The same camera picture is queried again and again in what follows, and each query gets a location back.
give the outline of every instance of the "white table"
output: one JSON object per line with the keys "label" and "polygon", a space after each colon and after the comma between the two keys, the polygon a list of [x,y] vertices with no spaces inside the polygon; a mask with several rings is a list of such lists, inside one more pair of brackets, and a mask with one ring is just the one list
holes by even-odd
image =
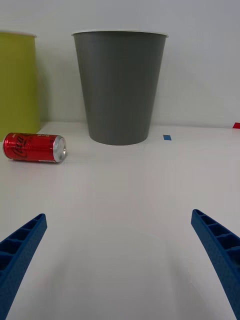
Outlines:
{"label": "white table", "polygon": [[240,130],[153,126],[131,146],[84,123],[41,133],[65,137],[62,164],[0,153],[0,239],[39,213],[48,224],[8,320],[235,319],[191,214],[240,235]]}

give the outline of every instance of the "soda can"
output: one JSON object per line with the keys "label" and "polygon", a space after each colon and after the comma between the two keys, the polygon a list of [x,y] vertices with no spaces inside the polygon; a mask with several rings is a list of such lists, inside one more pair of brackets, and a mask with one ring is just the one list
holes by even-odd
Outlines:
{"label": "soda can", "polygon": [[66,141],[61,135],[9,133],[2,142],[3,153],[13,160],[62,162]]}

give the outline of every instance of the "red soda can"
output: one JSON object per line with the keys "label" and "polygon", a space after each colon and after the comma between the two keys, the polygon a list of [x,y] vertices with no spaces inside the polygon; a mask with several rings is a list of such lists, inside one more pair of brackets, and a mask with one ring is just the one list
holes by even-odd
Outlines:
{"label": "red soda can", "polygon": [[66,141],[60,135],[9,133],[2,142],[3,153],[13,160],[54,162],[67,155]]}

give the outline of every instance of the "gray paper cup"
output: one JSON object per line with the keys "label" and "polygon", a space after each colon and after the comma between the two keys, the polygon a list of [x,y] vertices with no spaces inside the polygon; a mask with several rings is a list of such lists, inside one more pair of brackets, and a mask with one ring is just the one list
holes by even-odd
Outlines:
{"label": "gray paper cup", "polygon": [[166,34],[73,34],[90,137],[132,145],[148,137]]}

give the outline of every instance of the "yellow cup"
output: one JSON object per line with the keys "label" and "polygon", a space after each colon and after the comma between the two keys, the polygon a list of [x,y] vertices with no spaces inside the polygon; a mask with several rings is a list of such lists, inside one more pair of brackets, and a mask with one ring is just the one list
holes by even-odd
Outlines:
{"label": "yellow cup", "polygon": [[0,31],[0,141],[39,130],[35,36]]}

